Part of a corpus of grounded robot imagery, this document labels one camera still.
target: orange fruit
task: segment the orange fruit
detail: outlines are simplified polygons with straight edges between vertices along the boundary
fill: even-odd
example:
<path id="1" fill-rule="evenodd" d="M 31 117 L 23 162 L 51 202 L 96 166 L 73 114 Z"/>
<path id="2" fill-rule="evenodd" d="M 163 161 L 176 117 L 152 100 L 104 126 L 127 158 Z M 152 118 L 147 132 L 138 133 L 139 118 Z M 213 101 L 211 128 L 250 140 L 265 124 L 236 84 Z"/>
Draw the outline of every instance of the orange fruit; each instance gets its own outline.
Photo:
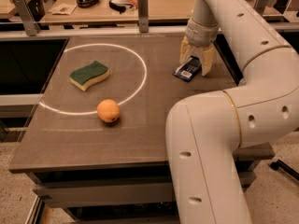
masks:
<path id="1" fill-rule="evenodd" d="M 96 108 L 99 118 L 103 122 L 111 123 L 116 121 L 121 114 L 119 105 L 110 99 L 102 101 Z"/>

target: sponge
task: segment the sponge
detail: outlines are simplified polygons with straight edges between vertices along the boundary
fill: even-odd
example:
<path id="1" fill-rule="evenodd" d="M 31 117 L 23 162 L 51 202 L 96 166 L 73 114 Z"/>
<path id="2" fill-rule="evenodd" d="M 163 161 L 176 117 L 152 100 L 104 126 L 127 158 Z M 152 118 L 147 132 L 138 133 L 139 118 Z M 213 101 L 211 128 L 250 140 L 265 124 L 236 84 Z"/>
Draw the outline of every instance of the sponge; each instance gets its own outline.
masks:
<path id="1" fill-rule="evenodd" d="M 90 86 L 107 79 L 109 75 L 109 69 L 105 65 L 94 61 L 73 71 L 70 80 L 79 89 L 86 91 Z"/>

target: brown tabletop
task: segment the brown tabletop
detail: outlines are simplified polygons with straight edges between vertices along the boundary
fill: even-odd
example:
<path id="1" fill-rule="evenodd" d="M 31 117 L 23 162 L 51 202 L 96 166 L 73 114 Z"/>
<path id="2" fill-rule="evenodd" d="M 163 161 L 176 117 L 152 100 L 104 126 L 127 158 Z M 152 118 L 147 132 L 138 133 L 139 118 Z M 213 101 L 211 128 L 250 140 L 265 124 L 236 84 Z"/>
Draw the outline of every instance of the brown tabletop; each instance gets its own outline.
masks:
<path id="1" fill-rule="evenodd" d="M 10 19 L 18 10 L 11 0 L 0 0 L 0 19 Z"/>
<path id="2" fill-rule="evenodd" d="M 84 170 L 167 161 L 164 130 L 170 108 L 184 97 L 235 85 L 218 53 L 206 77 L 198 74 L 189 83 L 174 77 L 182 36 L 71 37 L 10 171 Z M 110 77 L 83 92 L 70 83 L 69 75 L 94 60 L 109 68 Z M 121 118 L 112 126 L 95 113 L 107 98 L 121 108 Z"/>
<path id="3" fill-rule="evenodd" d="M 76 0 L 58 0 L 50 9 L 60 4 L 75 5 Z M 150 22 L 186 22 L 192 15 L 195 0 L 149 0 Z M 77 7 L 71 15 L 52 15 L 47 12 L 42 24 L 101 24 L 138 21 L 138 10 L 127 9 L 124 13 L 109 7 L 109 0 L 100 0 L 94 7 Z"/>

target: background desk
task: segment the background desk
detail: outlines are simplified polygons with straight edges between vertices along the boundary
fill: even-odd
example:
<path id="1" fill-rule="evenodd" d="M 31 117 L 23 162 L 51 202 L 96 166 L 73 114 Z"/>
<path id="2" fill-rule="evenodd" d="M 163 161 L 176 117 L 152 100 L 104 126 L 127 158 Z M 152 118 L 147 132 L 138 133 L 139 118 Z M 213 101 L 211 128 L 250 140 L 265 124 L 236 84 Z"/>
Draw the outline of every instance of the background desk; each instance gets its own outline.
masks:
<path id="1" fill-rule="evenodd" d="M 17 13 L 17 9 L 9 0 L 0 0 L 0 19 L 10 19 Z"/>
<path id="2" fill-rule="evenodd" d="M 149 22 L 186 22 L 191 16 L 195 0 L 149 0 Z M 76 0 L 58 0 L 60 4 L 75 5 Z M 95 7 L 77 7 L 71 15 L 52 15 L 47 13 L 40 21 L 45 25 L 53 24 L 95 24 L 137 22 L 138 11 L 127 9 L 120 14 L 109 7 L 109 0 L 100 0 Z"/>

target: floor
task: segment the floor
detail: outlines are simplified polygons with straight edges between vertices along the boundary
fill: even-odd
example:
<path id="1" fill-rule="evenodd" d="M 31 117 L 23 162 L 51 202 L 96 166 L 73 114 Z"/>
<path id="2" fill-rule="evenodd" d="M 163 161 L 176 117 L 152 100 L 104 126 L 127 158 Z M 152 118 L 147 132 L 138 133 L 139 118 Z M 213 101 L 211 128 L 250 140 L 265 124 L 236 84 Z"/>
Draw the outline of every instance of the floor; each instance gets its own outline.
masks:
<path id="1" fill-rule="evenodd" d="M 256 180 L 246 191 L 254 224 L 296 224 L 299 219 L 299 182 L 269 164 L 280 159 L 299 171 L 299 132 L 290 133 L 270 143 L 276 152 L 271 161 L 261 161 L 255 168 Z M 0 223 L 24 224 L 36 196 L 34 185 L 26 175 L 13 175 L 9 162 L 20 143 L 0 143 Z M 74 220 L 63 210 L 46 207 L 40 224 L 71 223 Z"/>

